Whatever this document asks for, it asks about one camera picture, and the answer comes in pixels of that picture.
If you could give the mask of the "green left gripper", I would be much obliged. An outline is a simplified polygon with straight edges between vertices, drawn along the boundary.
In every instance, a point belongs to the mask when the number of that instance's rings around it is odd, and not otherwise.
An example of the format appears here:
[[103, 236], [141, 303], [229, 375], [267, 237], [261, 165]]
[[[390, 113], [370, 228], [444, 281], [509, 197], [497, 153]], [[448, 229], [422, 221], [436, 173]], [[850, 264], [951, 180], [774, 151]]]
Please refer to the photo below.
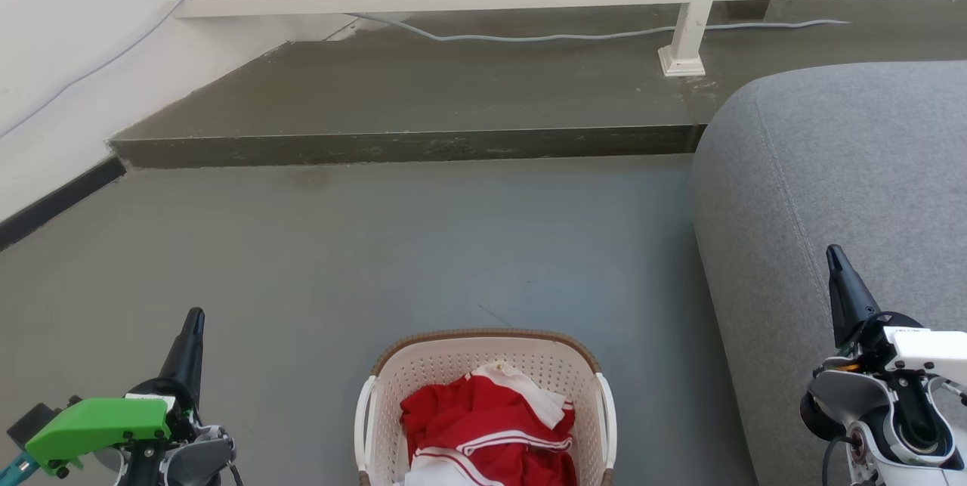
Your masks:
[[177, 448], [197, 438], [206, 314], [189, 310], [158, 378], [121, 398], [87, 398], [53, 410], [28, 434], [25, 452], [49, 475], [65, 477], [80, 457], [116, 449], [118, 483], [167, 485]]

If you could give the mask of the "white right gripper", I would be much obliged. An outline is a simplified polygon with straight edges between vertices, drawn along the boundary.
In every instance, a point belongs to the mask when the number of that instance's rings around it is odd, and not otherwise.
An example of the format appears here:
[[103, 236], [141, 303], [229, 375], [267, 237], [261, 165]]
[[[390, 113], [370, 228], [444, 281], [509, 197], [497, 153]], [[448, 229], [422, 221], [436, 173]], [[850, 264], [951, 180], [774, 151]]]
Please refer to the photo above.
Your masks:
[[839, 245], [826, 248], [833, 341], [850, 342], [851, 360], [865, 373], [915, 373], [957, 388], [966, 382], [966, 334], [933, 330], [897, 311], [881, 311]]

